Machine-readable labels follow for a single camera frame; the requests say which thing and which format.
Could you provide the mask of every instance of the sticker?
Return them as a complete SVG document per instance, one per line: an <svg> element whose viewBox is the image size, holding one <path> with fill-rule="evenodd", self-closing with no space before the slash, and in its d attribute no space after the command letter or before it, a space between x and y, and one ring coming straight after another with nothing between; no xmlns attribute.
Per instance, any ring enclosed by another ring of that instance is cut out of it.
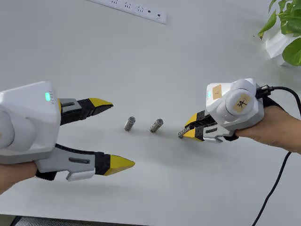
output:
<svg viewBox="0 0 301 226"><path fill-rule="evenodd" d="M222 97L222 85L213 87L212 93L213 93L213 100L221 98Z"/></svg>
<svg viewBox="0 0 301 226"><path fill-rule="evenodd" d="M245 107L248 106L248 103L250 102L251 97L247 94L240 95L240 98L237 100L235 105L233 106L233 109L237 111L238 113L241 113Z"/></svg>

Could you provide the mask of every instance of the metal spring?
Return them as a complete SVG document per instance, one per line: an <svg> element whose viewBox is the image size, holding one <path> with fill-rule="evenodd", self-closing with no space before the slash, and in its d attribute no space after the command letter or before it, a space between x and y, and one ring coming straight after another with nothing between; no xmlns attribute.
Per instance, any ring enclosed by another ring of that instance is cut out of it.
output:
<svg viewBox="0 0 301 226"><path fill-rule="evenodd" d="M180 132L178 132L178 137L180 139L182 139L184 137L184 134L187 133L189 130L192 130L192 129L194 129L194 126L192 126L192 125L182 129Z"/></svg>
<svg viewBox="0 0 301 226"><path fill-rule="evenodd" d="M157 119L150 127L150 132L155 133L163 125L162 119Z"/></svg>
<svg viewBox="0 0 301 226"><path fill-rule="evenodd" d="M126 124L125 124L125 126L124 126L124 130L125 131L130 131L135 122L136 122L135 117L133 117L133 116L129 117Z"/></svg>

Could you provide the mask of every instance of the green led light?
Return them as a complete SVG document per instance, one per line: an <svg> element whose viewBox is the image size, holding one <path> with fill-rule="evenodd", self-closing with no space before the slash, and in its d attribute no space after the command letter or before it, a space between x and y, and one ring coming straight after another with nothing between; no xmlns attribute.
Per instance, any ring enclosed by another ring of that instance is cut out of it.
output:
<svg viewBox="0 0 301 226"><path fill-rule="evenodd" d="M51 100L50 94L49 94L49 93L45 93L45 99L46 99L47 101L50 101L50 100Z"/></svg>

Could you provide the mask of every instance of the white power strip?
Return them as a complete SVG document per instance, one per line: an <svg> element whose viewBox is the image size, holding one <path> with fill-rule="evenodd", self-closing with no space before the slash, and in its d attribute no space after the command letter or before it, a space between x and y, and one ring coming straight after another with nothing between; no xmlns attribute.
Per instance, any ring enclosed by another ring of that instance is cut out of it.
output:
<svg viewBox="0 0 301 226"><path fill-rule="evenodd" d="M115 8L136 16L166 24L167 15L163 11L145 7L131 0L88 0L104 6Z"/></svg>

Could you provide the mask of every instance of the white pot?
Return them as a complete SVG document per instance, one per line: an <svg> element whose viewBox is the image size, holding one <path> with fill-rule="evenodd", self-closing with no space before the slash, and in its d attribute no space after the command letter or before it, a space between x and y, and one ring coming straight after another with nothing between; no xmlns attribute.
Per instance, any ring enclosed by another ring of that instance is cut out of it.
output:
<svg viewBox="0 0 301 226"><path fill-rule="evenodd" d="M275 59L279 65L287 66L290 65L282 58L282 52L290 44L298 37L293 37L292 34L282 34L279 31L274 37L270 38L265 42L265 49L268 52L269 56L272 59Z"/></svg>

